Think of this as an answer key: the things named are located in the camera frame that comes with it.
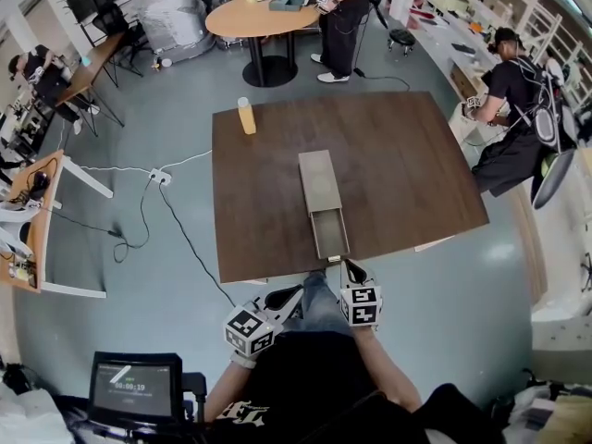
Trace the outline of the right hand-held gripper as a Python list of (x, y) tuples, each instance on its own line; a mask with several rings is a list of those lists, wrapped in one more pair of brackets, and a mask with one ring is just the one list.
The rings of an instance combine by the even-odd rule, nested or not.
[(349, 258), (340, 265), (339, 308), (350, 327), (378, 327), (382, 288), (371, 270)]

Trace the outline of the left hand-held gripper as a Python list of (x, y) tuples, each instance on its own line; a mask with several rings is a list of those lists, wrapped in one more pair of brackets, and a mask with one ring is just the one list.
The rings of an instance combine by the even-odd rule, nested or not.
[(262, 287), (244, 305), (236, 306), (223, 323), (224, 341), (243, 357), (271, 347), (303, 296), (303, 285)]

